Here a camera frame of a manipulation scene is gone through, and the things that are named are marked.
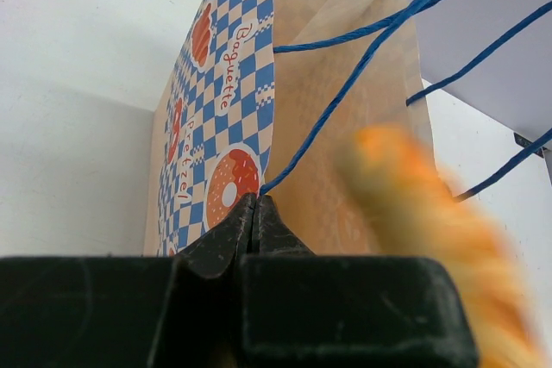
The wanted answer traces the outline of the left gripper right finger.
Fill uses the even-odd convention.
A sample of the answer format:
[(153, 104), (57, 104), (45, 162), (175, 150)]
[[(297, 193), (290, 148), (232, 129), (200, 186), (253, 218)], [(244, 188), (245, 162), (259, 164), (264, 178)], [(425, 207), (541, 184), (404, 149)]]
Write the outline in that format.
[(253, 367), (475, 367), (455, 284), (419, 256), (316, 255), (255, 204), (239, 262), (240, 350)]

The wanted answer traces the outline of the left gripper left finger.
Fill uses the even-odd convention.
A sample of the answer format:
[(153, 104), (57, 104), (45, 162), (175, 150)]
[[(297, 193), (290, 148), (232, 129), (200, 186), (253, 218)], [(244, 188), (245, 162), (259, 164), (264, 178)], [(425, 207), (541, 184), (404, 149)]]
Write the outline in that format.
[(240, 366), (232, 278), (255, 204), (170, 257), (2, 259), (2, 366)]

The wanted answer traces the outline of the twisted braided fake bread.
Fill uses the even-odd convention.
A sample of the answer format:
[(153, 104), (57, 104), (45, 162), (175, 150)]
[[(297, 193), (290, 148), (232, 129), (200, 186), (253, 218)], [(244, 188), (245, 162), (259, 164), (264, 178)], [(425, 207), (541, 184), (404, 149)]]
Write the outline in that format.
[(422, 143), (391, 125), (363, 128), (341, 143), (334, 166), (381, 253), (424, 256), (446, 269), (480, 366), (546, 366), (529, 285), (506, 234), (449, 192)]

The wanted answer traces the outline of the blue checkered paper bag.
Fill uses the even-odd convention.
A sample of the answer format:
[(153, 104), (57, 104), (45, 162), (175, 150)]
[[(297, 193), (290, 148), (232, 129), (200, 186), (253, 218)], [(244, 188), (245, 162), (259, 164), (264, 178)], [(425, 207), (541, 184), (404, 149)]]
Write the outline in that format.
[[(409, 0), (202, 0), (154, 111), (144, 252), (170, 256), (274, 180), (374, 40), (286, 53), (391, 17)], [(379, 48), (294, 171), (271, 190), (317, 253), (365, 254), (373, 240), (331, 167), (340, 139), (391, 122), (432, 147), (414, 21)]]

